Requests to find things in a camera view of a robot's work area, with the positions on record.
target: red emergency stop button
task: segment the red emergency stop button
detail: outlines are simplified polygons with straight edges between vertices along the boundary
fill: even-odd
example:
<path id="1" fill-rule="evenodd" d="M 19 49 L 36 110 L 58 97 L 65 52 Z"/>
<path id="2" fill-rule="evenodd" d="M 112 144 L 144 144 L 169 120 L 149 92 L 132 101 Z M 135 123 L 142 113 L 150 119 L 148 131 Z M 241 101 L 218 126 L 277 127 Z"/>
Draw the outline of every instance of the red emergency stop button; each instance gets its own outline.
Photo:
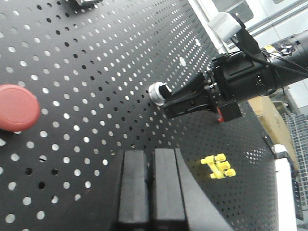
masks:
<path id="1" fill-rule="evenodd" d="M 27 89 L 13 84 L 0 85 L 0 129 L 24 131 L 39 119 L 36 97 Z"/>

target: yellow object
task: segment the yellow object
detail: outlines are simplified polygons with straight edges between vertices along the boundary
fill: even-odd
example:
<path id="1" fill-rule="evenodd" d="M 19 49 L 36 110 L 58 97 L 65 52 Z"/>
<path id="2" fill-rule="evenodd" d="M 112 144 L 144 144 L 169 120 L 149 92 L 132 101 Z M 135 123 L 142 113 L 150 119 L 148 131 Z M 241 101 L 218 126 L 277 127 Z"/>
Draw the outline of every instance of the yellow object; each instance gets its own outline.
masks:
<path id="1" fill-rule="evenodd" d="M 210 175 L 212 179 L 222 179 L 227 177 L 234 177 L 236 172 L 226 160 L 226 155 L 220 153 L 216 156 L 210 155 L 202 159 L 200 162 L 202 165 L 208 165 L 213 173 Z"/>

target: cylindrical knob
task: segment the cylindrical knob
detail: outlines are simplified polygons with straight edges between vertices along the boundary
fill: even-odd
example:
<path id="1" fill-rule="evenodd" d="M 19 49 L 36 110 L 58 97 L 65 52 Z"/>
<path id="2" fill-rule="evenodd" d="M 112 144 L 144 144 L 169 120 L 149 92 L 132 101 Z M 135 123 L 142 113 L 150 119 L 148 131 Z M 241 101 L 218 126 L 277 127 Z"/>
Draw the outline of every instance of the cylindrical knob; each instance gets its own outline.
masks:
<path id="1" fill-rule="evenodd" d="M 39 119 L 36 97 L 27 89 L 13 84 L 0 85 L 0 129 L 24 131 Z"/>

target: black cable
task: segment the black cable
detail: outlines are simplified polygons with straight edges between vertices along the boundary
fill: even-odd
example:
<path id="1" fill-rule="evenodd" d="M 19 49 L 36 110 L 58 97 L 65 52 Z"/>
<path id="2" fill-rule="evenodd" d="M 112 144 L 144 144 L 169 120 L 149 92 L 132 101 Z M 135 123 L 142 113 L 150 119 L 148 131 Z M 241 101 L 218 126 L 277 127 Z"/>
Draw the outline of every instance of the black cable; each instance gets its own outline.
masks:
<path id="1" fill-rule="evenodd" d="M 250 57 L 252 60 L 256 61 L 257 63 L 260 63 L 260 64 L 264 64 L 264 65 L 268 65 L 268 66 L 272 66 L 272 67 L 275 67 L 275 68 L 278 68 L 278 69 L 281 69 L 281 70 L 285 70 L 285 71 L 288 71 L 288 72 L 291 72 L 291 73 L 294 73 L 294 74 L 297 74 L 297 75 L 300 75 L 300 76 L 305 76 L 305 77 L 308 77 L 308 73 L 304 73 L 304 72 L 301 72 L 301 71 L 297 71 L 297 70 L 294 70 L 292 68 L 289 68 L 289 67 L 284 67 L 284 66 L 280 66 L 280 65 L 277 65 L 277 64 L 273 64 L 271 62 L 268 62 L 266 60 L 262 60 L 262 59 L 259 59 L 258 57 L 256 57 L 255 55 L 251 54 L 249 51 L 247 51 L 244 47 L 242 47 L 239 43 L 239 41 L 237 40 L 236 37 L 234 38 L 231 38 L 231 41 L 244 53 L 246 54 L 248 57 Z"/>
<path id="2" fill-rule="evenodd" d="M 284 59 L 284 58 L 282 58 L 282 57 L 280 57 L 280 56 L 278 56 L 278 55 L 276 55 L 276 54 L 273 54 L 273 53 L 270 53 L 270 52 L 267 52 L 267 51 L 264 51 L 264 50 L 261 50 L 261 51 L 262 51 L 263 53 L 265 53 L 265 54 L 269 54 L 269 55 L 275 56 L 275 57 L 276 57 L 277 59 L 279 59 L 279 60 L 282 60 L 282 61 L 284 61 L 284 62 L 286 62 L 286 63 L 289 63 L 289 64 L 292 64 L 292 65 L 294 65 L 294 66 L 297 66 L 298 68 L 300 68 L 300 69 L 302 69 L 302 70 L 308 72 L 308 69 L 302 67 L 301 65 L 298 65 L 298 64 L 293 63 L 293 62 L 291 62 L 291 61 L 289 61 L 289 60 L 286 60 L 286 59 Z"/>
<path id="3" fill-rule="evenodd" d="M 297 71 L 297 70 L 294 70 L 294 69 L 289 68 L 289 67 L 280 66 L 280 65 L 273 64 L 271 62 L 259 59 L 258 57 L 254 56 L 253 54 L 248 52 L 246 49 L 242 49 L 242 52 L 245 53 L 247 56 L 249 56 L 254 61 L 256 61 L 257 63 L 272 66 L 272 67 L 275 67 L 277 69 L 285 70 L 285 71 L 288 71 L 288 72 L 291 72 L 291 73 L 294 73 L 294 74 L 297 74 L 297 75 L 300 75 L 300 76 L 308 77 L 308 73 L 304 73 L 304 72 Z"/>

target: black pegboard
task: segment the black pegboard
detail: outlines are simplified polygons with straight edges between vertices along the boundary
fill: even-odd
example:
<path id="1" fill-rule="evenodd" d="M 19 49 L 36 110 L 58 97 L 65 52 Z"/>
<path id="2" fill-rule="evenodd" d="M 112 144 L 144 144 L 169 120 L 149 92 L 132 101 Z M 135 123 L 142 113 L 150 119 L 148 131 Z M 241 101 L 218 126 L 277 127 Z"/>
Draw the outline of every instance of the black pegboard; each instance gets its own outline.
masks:
<path id="1" fill-rule="evenodd" d="M 157 81 L 179 89 L 217 53 L 187 0 L 0 4 L 0 84 L 25 86 L 42 108 L 33 128 L 0 133 L 1 230 L 83 222 L 74 213 L 91 212 L 83 210 L 96 200 L 88 193 L 108 187 L 115 152 L 156 147 L 181 148 L 236 230 L 278 229 L 274 160 L 249 105 L 225 124 L 209 112 L 168 120 L 147 94 Z M 211 180 L 199 160 L 221 152 L 237 176 Z M 104 217 L 95 215 L 88 230 L 100 230 Z"/>

